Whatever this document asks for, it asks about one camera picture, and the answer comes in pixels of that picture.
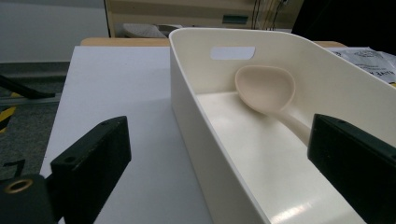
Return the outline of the aluminium floor rail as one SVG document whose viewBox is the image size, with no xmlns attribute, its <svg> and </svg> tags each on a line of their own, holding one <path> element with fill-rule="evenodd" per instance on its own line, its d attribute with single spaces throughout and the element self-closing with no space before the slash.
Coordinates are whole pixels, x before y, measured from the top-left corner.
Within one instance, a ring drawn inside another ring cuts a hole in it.
<svg viewBox="0 0 396 224">
<path fill-rule="evenodd" d="M 18 106 L 18 105 L 45 105 L 57 104 L 61 100 L 61 94 L 56 94 L 54 97 L 28 99 L 21 96 L 0 97 L 0 106 Z"/>
</svg>

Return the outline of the dark curtain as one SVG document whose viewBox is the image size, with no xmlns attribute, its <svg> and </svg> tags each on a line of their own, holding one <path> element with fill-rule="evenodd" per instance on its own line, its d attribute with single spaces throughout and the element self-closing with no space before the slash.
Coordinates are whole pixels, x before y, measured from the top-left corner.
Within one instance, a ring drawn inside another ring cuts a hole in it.
<svg viewBox="0 0 396 224">
<path fill-rule="evenodd" d="M 396 55 L 396 0 L 304 0 L 292 32 Z"/>
</svg>

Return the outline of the clear printed plastic bag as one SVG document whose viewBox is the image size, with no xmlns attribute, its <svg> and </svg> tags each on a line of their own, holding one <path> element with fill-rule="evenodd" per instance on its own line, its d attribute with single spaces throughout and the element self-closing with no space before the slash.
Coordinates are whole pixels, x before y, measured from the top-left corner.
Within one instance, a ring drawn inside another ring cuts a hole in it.
<svg viewBox="0 0 396 224">
<path fill-rule="evenodd" d="M 396 88 L 396 55 L 370 48 L 329 48 L 329 51 Z"/>
</svg>

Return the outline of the black metal stand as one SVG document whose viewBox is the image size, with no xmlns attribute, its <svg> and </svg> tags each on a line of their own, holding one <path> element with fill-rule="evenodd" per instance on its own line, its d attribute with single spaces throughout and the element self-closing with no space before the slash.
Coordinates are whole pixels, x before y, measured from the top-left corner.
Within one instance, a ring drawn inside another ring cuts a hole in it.
<svg viewBox="0 0 396 224">
<path fill-rule="evenodd" d="M 53 92 L 37 91 L 2 75 L 0 75 L 0 87 L 12 92 L 16 92 L 17 94 L 28 99 L 45 99 L 56 96 L 56 94 Z"/>
</svg>

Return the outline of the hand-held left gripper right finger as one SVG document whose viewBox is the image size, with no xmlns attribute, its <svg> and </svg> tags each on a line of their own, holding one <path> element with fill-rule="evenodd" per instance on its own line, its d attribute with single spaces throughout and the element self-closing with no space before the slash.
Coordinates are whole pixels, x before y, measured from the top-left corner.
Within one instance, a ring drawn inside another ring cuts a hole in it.
<svg viewBox="0 0 396 224">
<path fill-rule="evenodd" d="M 367 224 L 396 224 L 396 147 L 316 114 L 307 157 Z"/>
</svg>

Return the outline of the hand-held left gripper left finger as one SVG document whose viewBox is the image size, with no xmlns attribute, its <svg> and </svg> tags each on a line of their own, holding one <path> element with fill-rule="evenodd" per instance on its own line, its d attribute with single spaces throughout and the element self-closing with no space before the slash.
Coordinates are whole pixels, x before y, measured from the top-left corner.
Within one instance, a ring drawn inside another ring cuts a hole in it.
<svg viewBox="0 0 396 224">
<path fill-rule="evenodd" d="M 128 120 L 105 120 L 50 163 L 55 219 L 93 224 L 132 159 Z"/>
</svg>

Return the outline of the wooden board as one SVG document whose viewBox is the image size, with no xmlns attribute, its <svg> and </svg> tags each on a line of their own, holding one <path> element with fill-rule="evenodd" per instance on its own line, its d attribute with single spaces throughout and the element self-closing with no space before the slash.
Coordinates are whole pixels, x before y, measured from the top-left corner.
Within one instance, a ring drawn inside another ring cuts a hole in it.
<svg viewBox="0 0 396 224">
<path fill-rule="evenodd" d="M 293 47 L 298 44 L 315 44 L 322 48 L 344 48 L 345 45 L 336 41 L 310 41 L 301 37 L 295 38 L 258 38 L 243 40 L 237 39 L 198 39 L 198 38 L 181 38 L 181 39 L 164 39 L 164 38 L 104 38 L 89 37 L 81 41 L 80 45 L 85 47 L 181 47 L 182 49 L 212 47 Z"/>
</svg>

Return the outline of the white cabinet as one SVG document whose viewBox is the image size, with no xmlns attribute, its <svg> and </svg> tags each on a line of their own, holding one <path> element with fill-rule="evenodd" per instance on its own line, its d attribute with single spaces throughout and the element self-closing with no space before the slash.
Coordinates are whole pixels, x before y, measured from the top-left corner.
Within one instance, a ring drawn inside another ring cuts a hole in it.
<svg viewBox="0 0 396 224">
<path fill-rule="evenodd" d="M 67 62 L 107 36 L 104 0 L 0 0 L 0 63 Z"/>
</svg>

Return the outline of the white plastic bin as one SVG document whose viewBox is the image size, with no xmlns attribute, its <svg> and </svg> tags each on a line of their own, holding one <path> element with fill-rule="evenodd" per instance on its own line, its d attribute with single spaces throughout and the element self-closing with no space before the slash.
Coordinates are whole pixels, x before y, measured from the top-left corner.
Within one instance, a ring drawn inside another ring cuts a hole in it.
<svg viewBox="0 0 396 224">
<path fill-rule="evenodd" d="M 249 64 L 296 82 L 289 112 L 345 120 L 396 147 L 396 88 L 297 35 L 185 28 L 170 36 L 171 100 L 214 224 L 364 224 L 283 124 L 234 85 Z"/>
</svg>

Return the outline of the beige plastic spoon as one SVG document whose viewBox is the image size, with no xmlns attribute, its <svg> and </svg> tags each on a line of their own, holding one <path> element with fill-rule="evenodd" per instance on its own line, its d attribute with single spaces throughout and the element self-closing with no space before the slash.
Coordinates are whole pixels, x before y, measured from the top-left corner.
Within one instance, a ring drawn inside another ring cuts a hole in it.
<svg viewBox="0 0 396 224">
<path fill-rule="evenodd" d="M 237 70 L 234 85 L 248 107 L 277 119 L 308 146 L 311 129 L 284 111 L 296 92 L 290 72 L 273 66 L 247 65 Z"/>
</svg>

